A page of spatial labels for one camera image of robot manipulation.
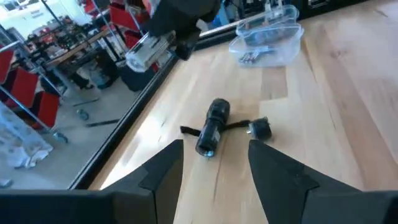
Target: wooden tabletop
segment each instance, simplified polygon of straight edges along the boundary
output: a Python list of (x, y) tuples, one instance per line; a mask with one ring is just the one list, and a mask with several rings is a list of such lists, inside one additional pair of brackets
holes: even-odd
[(83, 50), (84, 48), (88, 47), (89, 44), (92, 44), (93, 42), (97, 41), (98, 39), (106, 36), (109, 33), (109, 30), (105, 29), (102, 30), (101, 32), (95, 34), (93, 37), (88, 39), (87, 41), (77, 45), (76, 47), (72, 48), (69, 50), (67, 53), (49, 61), (46, 66), (52, 67), (61, 64), (62, 62), (66, 61), (68, 58), (70, 58), (72, 55), (76, 54), (77, 52)]
[(179, 62), (92, 184), (102, 189), (174, 139), (184, 140), (175, 223), (266, 223), (248, 161), (250, 137), (228, 131), (212, 159), (195, 152), (215, 98), (229, 122), (267, 116), (268, 143), (361, 190), (398, 189), (398, 2), (369, 1), (300, 22), (298, 57), (286, 67), (241, 68), (228, 43)]

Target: plastic container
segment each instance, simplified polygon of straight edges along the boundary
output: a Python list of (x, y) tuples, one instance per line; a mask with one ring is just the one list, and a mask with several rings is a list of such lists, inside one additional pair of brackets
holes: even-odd
[(274, 7), (271, 11), (260, 13), (239, 22), (236, 26), (238, 36), (249, 36), (253, 32), (281, 23), (295, 23), (299, 17), (299, 10), (293, 5)]
[[(290, 63), (300, 52), (304, 29), (300, 24), (279, 24), (238, 36), (229, 44), (229, 51), (238, 63), (249, 67), (276, 67)], [(251, 44), (245, 41), (250, 38)]]

